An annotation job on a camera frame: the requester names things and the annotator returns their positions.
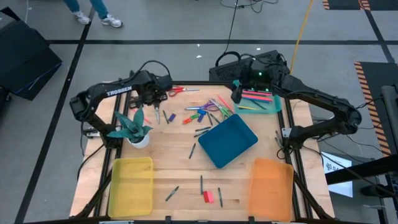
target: white pot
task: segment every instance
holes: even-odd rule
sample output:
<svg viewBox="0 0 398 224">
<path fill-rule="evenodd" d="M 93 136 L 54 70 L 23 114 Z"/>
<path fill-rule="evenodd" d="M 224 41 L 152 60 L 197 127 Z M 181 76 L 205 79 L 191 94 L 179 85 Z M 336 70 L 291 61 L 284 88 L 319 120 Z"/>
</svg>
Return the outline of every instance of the white pot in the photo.
<svg viewBox="0 0 398 224">
<path fill-rule="evenodd" d="M 143 147 L 147 146 L 149 144 L 149 135 L 146 134 L 144 136 L 144 139 L 141 142 L 133 143 L 130 141 L 130 139 L 127 139 L 129 143 L 134 146 L 137 149 L 142 149 Z"/>
</svg>

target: wooden tabletop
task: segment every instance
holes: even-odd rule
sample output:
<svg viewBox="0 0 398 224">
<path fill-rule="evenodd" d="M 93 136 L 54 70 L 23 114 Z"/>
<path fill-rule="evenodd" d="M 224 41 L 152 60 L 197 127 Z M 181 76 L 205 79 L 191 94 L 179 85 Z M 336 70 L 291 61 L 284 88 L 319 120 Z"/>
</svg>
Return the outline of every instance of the wooden tabletop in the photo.
<svg viewBox="0 0 398 224">
<path fill-rule="evenodd" d="M 147 124 L 145 122 L 145 124 L 154 128 L 149 132 L 150 143 L 148 146 L 143 149 L 135 149 L 126 140 L 123 142 L 122 158 L 149 156 L 154 162 L 153 211 L 150 215 L 131 217 L 131 219 L 164 220 L 165 216 L 170 215 L 173 220 L 247 220 L 249 216 L 247 212 L 248 182 L 254 159 L 261 157 L 284 163 L 276 156 L 279 146 L 274 138 L 275 131 L 280 131 L 278 117 L 276 114 L 240 115 L 259 140 L 253 147 L 224 168 L 217 169 L 197 143 L 197 138 L 193 137 L 196 129 L 210 126 L 208 118 L 204 117 L 201 123 L 194 120 L 189 124 L 182 124 L 184 119 L 195 113 L 194 111 L 186 111 L 184 108 L 204 105 L 211 98 L 219 101 L 217 95 L 220 95 L 232 106 L 231 90 L 225 86 L 201 85 L 189 87 L 199 88 L 200 91 L 179 93 L 160 104 L 160 124 L 156 122 L 153 106 L 144 108 L 145 117 L 152 123 Z M 115 99 L 115 97 L 112 97 L 103 100 L 96 111 L 96 114 L 106 123 L 111 122 Z M 306 102 L 292 101 L 292 107 L 294 107 L 293 113 L 296 125 L 308 126 L 312 124 Z M 167 116 L 172 113 L 176 114 L 173 122 L 166 123 L 162 110 L 165 110 Z M 216 111 L 213 114 L 219 120 L 222 120 L 220 112 Z M 132 118 L 133 116 L 134 112 L 129 110 L 129 117 Z M 286 113 L 284 117 L 288 126 Z M 196 149 L 192 158 L 188 159 L 195 142 L 197 143 Z M 99 138 L 90 139 L 86 147 L 85 158 L 100 145 L 102 145 L 102 142 Z M 317 142 L 314 140 L 306 141 L 305 145 L 318 150 Z M 104 152 L 105 150 L 99 152 L 82 168 L 70 215 L 79 213 L 98 189 Z M 321 157 L 315 152 L 304 149 L 301 150 L 301 155 L 309 191 L 325 211 L 334 216 Z M 203 196 L 200 194 L 201 175 L 203 176 L 203 187 L 205 190 L 213 192 L 215 203 L 204 202 Z M 178 185 L 180 186 L 178 192 L 166 202 L 165 198 Z M 223 208 L 218 203 L 218 187 L 222 191 Z M 302 195 L 298 188 L 297 191 L 301 216 L 305 217 Z M 103 196 L 102 215 L 106 214 L 108 193 L 109 190 Z M 259 217 L 255 218 L 256 220 L 266 220 Z"/>
</svg>

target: orange bin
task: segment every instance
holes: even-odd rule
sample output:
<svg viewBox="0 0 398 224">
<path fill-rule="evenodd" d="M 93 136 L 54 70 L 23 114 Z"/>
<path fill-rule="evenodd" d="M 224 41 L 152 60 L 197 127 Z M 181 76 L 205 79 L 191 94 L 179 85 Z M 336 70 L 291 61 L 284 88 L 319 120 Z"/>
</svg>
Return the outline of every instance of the orange bin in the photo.
<svg viewBox="0 0 398 224">
<path fill-rule="evenodd" d="M 249 195 L 249 215 L 290 222 L 293 166 L 270 159 L 254 161 Z"/>
</svg>

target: concrete floor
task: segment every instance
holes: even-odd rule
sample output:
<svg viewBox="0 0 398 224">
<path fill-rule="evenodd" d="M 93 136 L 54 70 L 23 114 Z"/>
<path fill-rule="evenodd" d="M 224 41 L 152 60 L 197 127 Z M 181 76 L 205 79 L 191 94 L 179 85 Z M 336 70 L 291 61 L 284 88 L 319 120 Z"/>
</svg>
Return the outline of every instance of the concrete floor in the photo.
<svg viewBox="0 0 398 224">
<path fill-rule="evenodd" d="M 79 1 L 81 10 L 90 11 L 88 1 Z M 228 38 L 233 9 L 216 0 L 104 0 L 110 13 L 124 21 L 122 29 L 103 27 L 97 17 L 88 33 L 88 40 L 225 40 Z M 265 4 L 263 12 L 239 9 L 231 38 L 246 40 L 295 40 L 300 31 L 310 0 L 280 0 Z M 234 0 L 224 0 L 233 5 Z M 0 8 L 11 7 L 23 20 L 25 0 L 2 0 Z M 48 40 L 79 40 L 84 26 L 70 15 L 61 0 L 30 0 L 27 23 Z M 398 40 L 397 13 L 372 12 L 386 40 Z M 315 1 L 303 33 L 303 40 L 377 40 L 364 11 L 327 11 L 321 1 Z M 154 44 L 154 45 L 85 45 L 81 53 L 67 100 L 62 108 L 49 153 L 44 162 L 25 222 L 67 218 L 76 187 L 76 172 L 82 157 L 79 147 L 79 122 L 70 111 L 68 100 L 79 91 L 105 80 L 125 78 L 130 70 L 143 62 L 156 59 L 165 63 L 174 80 L 208 80 L 208 69 L 224 51 L 225 44 Z M 51 49 L 63 60 L 63 65 L 46 84 L 34 101 L 14 97 L 0 119 L 0 222 L 14 223 L 29 183 L 50 121 L 54 114 L 76 44 L 52 44 Z M 388 46 L 398 58 L 398 46 Z M 259 54 L 278 50 L 291 61 L 294 44 L 231 44 L 229 50 Z M 221 63 L 234 60 L 225 58 Z M 351 104 L 364 103 L 354 69 L 354 61 L 387 62 L 379 45 L 301 45 L 295 61 L 294 75 L 306 84 L 347 98 Z M 148 70 L 163 74 L 162 67 L 149 65 Z M 314 116 L 329 118 L 330 114 L 311 106 Z M 369 113 L 361 109 L 363 127 L 371 127 Z M 377 146 L 373 130 L 360 130 L 353 135 L 357 141 Z M 329 143 L 354 156 L 381 157 L 371 147 L 356 144 L 346 137 Z M 322 151 L 335 152 L 325 144 Z M 390 223 L 398 223 L 391 202 L 386 202 Z M 334 204 L 337 217 L 344 221 L 378 223 L 378 218 L 349 216 Z"/>
</svg>

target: white sneaker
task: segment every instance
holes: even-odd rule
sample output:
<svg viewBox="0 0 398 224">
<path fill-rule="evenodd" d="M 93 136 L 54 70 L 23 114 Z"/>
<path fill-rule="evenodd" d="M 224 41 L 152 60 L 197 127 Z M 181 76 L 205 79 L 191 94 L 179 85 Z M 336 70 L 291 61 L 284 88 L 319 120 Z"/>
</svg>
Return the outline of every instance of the white sneaker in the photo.
<svg viewBox="0 0 398 224">
<path fill-rule="evenodd" d="M 119 28 L 123 25 L 122 21 L 120 21 L 120 19 L 116 19 L 114 18 L 112 15 L 106 15 L 105 19 L 101 20 L 102 25 L 111 25 L 115 28 Z"/>
<path fill-rule="evenodd" d="M 90 18 L 89 17 L 87 17 L 84 13 L 82 13 L 81 11 L 77 11 L 77 12 L 73 12 L 72 13 L 74 16 L 75 16 L 75 19 L 79 22 L 79 23 L 81 23 L 81 24 L 83 24 L 83 25 L 87 25 L 87 24 L 89 24 L 91 21 L 90 21 Z"/>
</svg>

